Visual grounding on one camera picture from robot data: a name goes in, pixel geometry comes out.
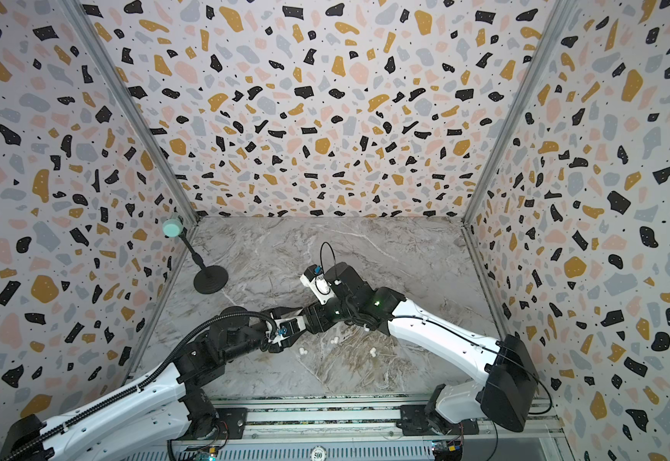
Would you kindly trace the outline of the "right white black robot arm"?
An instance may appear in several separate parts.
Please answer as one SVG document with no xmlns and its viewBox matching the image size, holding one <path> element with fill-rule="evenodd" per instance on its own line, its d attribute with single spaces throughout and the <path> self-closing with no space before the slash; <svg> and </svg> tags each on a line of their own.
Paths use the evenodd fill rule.
<svg viewBox="0 0 670 461">
<path fill-rule="evenodd" d="M 396 290 L 371 288 L 344 262 L 329 270 L 312 265 L 300 281 L 318 299 L 305 311 L 310 332 L 350 323 L 417 345 L 469 377 L 460 385 L 437 386 L 413 423 L 415 429 L 448 434 L 466 420 L 486 418 L 511 432 L 524 430 L 539 376 L 519 338 L 469 332 Z"/>
</svg>

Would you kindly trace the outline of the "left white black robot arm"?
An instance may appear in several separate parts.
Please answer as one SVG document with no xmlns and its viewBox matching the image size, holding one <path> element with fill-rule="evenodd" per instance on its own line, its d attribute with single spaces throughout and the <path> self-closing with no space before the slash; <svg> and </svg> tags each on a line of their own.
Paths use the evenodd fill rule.
<svg viewBox="0 0 670 461">
<path fill-rule="evenodd" d="M 88 453 L 107 436 L 138 425 L 154 410 L 174 409 L 178 423 L 153 423 L 145 434 L 202 438 L 229 434 L 229 427 L 203 388 L 228 363 L 254 351 L 281 353 L 306 332 L 324 332 L 330 322 L 315 307 L 275 307 L 262 312 L 229 307 L 193 328 L 154 369 L 103 399 L 50 420 L 36 415 L 9 428 L 1 460 L 69 460 Z"/>
</svg>

